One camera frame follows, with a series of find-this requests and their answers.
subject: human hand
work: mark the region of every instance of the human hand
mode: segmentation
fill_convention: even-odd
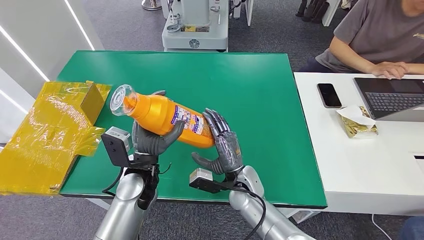
[[[400,62],[380,62],[375,64],[372,68],[370,68],[370,74],[375,76],[385,76],[387,79],[392,79],[393,77],[396,79],[401,79],[405,74],[409,72],[409,67],[403,61]]]
[[[165,96],[166,91],[156,91],[152,95]],[[183,133],[185,122],[179,120],[167,134],[160,136],[149,130],[142,128],[139,123],[134,120],[132,124],[132,144],[138,153],[158,156],[174,143]]]
[[[193,160],[216,174],[233,172],[243,167],[242,152],[237,135],[231,131],[227,121],[219,113],[208,108],[202,114],[215,139],[218,158],[211,161],[200,156],[197,152],[193,152],[191,153]]]

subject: bottle label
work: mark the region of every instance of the bottle label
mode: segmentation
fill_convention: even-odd
[[[191,114],[188,110],[176,105],[175,111],[171,120],[171,124],[183,120],[185,122],[184,129],[190,129],[195,134],[202,134],[205,120],[201,116]]]

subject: laptop keyboard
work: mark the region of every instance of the laptop keyboard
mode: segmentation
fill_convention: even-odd
[[[365,95],[377,111],[397,112],[424,104],[424,94],[366,92]]]

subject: bottle cap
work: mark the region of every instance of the bottle cap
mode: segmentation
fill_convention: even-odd
[[[124,84],[119,86],[110,99],[110,110],[116,116],[128,115],[137,105],[137,93],[133,87]]]

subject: green tabletop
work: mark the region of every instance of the green tabletop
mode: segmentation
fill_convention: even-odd
[[[256,169],[268,201],[279,206],[327,206],[286,54],[77,51],[57,80],[112,85],[95,123],[105,129],[115,126],[131,132],[133,119],[109,110],[112,92],[122,84],[141,94],[166,90],[167,97],[198,112],[206,107],[217,110],[237,133],[243,162]],[[214,147],[174,143],[159,157],[162,171],[172,162],[160,176],[159,197],[227,202],[228,192],[211,194],[189,187],[189,175],[199,167],[191,152],[217,156]],[[100,143],[94,156],[77,160],[60,193],[102,195],[118,172]]]

